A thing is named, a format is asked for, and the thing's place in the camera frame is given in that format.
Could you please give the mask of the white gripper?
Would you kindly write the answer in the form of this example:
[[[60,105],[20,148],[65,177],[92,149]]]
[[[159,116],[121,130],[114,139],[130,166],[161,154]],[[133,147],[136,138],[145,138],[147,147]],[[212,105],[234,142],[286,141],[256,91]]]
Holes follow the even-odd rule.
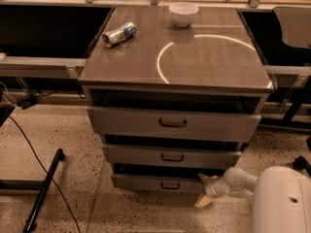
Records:
[[[198,177],[204,182],[204,194],[201,193],[194,203],[197,209],[202,209],[212,202],[212,198],[225,196],[225,180],[223,177],[213,176],[208,177],[204,174],[198,174]]]

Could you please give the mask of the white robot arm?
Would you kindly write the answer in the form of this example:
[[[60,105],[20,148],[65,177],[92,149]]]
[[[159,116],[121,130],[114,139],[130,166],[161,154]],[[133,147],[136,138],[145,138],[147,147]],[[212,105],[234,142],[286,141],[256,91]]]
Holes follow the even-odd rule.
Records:
[[[198,177],[196,208],[223,196],[253,197],[252,233],[311,233],[311,180],[291,168],[269,167],[256,177],[231,167],[222,176]]]

